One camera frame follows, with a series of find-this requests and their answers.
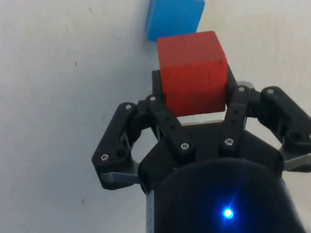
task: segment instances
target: blue block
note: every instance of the blue block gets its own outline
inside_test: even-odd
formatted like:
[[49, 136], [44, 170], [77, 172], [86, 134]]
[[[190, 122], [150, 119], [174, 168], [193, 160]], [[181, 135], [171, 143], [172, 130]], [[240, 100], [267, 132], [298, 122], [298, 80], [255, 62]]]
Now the blue block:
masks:
[[151, 0], [146, 20], [148, 39], [195, 33], [205, 0]]

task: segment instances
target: blue led light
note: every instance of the blue led light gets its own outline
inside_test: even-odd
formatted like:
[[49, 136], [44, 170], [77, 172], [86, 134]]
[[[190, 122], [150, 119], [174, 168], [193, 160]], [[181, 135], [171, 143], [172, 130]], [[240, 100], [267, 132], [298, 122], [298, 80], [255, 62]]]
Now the blue led light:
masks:
[[232, 218], [233, 217], [233, 211], [230, 209], [225, 209], [224, 210], [224, 217], [225, 218]]

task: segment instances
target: white wall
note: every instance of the white wall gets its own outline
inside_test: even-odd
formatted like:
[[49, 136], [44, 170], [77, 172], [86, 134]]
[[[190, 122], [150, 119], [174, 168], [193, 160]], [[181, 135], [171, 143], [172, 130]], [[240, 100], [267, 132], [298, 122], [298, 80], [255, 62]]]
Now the white wall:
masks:
[[[118, 104], [151, 91], [158, 62], [143, 37], [147, 7], [0, 0], [1, 232], [144, 233], [140, 188], [103, 190], [90, 159]], [[278, 85], [311, 115], [310, 8], [309, 0], [207, 0], [199, 30], [216, 31], [238, 80]], [[278, 145], [257, 122], [248, 129]], [[146, 132], [136, 158], [154, 143]], [[311, 232], [311, 175], [284, 177]]]

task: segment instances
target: wooden block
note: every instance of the wooden block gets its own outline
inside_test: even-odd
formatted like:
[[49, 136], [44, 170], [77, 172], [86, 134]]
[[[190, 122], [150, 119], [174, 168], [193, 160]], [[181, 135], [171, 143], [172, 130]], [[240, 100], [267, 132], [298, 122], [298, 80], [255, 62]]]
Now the wooden block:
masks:
[[195, 33], [204, 5], [205, 0], [150, 0], [145, 26], [148, 39]]
[[225, 110], [228, 63], [215, 32], [158, 39], [162, 90], [178, 117]]

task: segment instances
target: red block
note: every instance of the red block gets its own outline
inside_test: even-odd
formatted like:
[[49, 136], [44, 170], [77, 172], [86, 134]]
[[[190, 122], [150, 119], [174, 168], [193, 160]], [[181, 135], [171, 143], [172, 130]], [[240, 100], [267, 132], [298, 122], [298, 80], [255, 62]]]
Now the red block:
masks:
[[225, 110], [228, 63], [215, 32], [158, 39], [162, 90], [176, 116]]

